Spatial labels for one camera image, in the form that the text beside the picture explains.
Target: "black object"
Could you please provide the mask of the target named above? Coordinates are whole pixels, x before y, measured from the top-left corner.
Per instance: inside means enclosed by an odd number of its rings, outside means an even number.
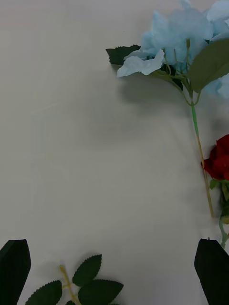
[[[209,305],[229,305],[229,256],[220,244],[201,239],[194,265]]]
[[[9,240],[0,250],[0,303],[16,305],[31,268],[26,239]]]

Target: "light blue hydrangea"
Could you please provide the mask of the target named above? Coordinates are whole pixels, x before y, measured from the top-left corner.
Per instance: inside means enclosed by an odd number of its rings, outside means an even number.
[[[155,58],[146,61],[137,56],[128,57],[125,60],[124,65],[118,69],[117,76],[128,76],[136,72],[142,72],[144,75],[149,75],[150,73],[161,68],[163,59],[164,52],[162,50],[157,53]]]
[[[152,28],[142,36],[141,48],[125,58],[118,77],[135,72],[148,75],[165,63],[186,70],[187,40],[190,40],[188,61],[213,41],[229,37],[229,0],[217,1],[209,10],[200,12],[188,0],[179,0],[182,9],[173,11],[168,18],[154,11]],[[229,98],[229,75],[206,86],[209,93]]]

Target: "white table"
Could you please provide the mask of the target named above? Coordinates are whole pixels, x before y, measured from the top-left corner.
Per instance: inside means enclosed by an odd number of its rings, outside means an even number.
[[[213,1],[195,1],[206,9]],[[26,238],[21,295],[102,253],[122,305],[206,304],[194,257],[219,240],[188,108],[176,89],[116,79],[106,48],[140,44],[175,0],[2,0],[0,246]],[[205,157],[229,131],[229,103],[197,107]],[[218,194],[212,193],[216,201]],[[68,292],[64,292],[61,305]]]

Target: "green leaf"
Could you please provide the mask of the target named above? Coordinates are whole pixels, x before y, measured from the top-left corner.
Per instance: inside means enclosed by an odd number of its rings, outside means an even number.
[[[56,305],[61,296],[61,281],[54,281],[35,291],[25,305]]]
[[[31,268],[27,241],[9,240],[0,250],[0,303],[16,305]]]
[[[171,75],[174,76],[176,74],[176,70],[172,65],[169,65],[169,67],[171,69]],[[167,65],[164,64],[159,71],[166,72],[166,75],[170,78]],[[173,81],[173,83],[175,83],[181,89],[181,91],[183,91],[183,83],[179,79],[170,78],[170,80]]]
[[[140,48],[140,46],[134,44],[131,47],[118,47],[115,49],[106,49],[106,51],[109,55],[110,63],[112,65],[123,65],[124,57],[133,51],[139,50]]]
[[[213,190],[216,186],[219,186],[219,181],[212,179],[210,182],[210,189]]]
[[[195,92],[229,73],[229,39],[209,44],[194,59],[187,76]]]
[[[229,191],[228,191],[226,184],[222,184],[222,191],[223,191],[225,200],[228,201],[229,200]]]
[[[181,89],[181,91],[183,91],[183,84],[180,80],[178,80],[177,78],[172,78],[172,81]]]
[[[82,305],[107,305],[122,289],[123,285],[119,282],[94,280],[80,289],[78,297]]]
[[[73,276],[73,283],[82,287],[94,280],[101,267],[102,254],[95,255],[86,259],[76,270]]]

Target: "blue flower petal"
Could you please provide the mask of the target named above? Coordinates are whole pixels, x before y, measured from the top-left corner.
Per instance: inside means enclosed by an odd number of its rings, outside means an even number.
[[[143,35],[141,50],[156,55],[160,49],[175,48],[179,45],[180,40],[168,20],[158,11],[154,11],[152,30]]]
[[[154,54],[148,53],[148,52],[143,52],[141,50],[137,50],[137,51],[131,52],[129,55],[124,57],[124,59],[126,60],[127,58],[132,57],[132,56],[137,56],[137,57],[143,59],[144,61],[146,61],[148,57],[149,57],[149,59],[152,59],[154,57]]]
[[[216,21],[229,16],[229,1],[217,1],[208,10],[207,19]]]
[[[214,36],[221,33],[229,32],[229,27],[224,19],[219,19],[213,22]]]
[[[214,42],[214,41],[217,41],[217,40],[220,40],[220,39],[226,39],[226,38],[229,38],[229,32],[222,33],[222,34],[219,34],[219,35],[215,36],[214,38],[212,38],[210,40],[210,42]]]
[[[142,72],[144,75],[149,75],[161,68],[164,60],[164,52],[160,50],[154,59],[143,61],[137,56],[132,56],[124,61],[123,66],[118,69],[117,77],[128,76],[136,72]]]
[[[173,30],[183,39],[199,37],[209,40],[213,36],[213,25],[196,9],[176,10],[169,21]]]
[[[191,3],[188,0],[179,0],[179,2],[184,10],[192,7]]]
[[[218,93],[220,96],[222,96],[224,99],[229,98],[229,74],[223,76],[220,78],[221,81],[221,88],[218,89]]]

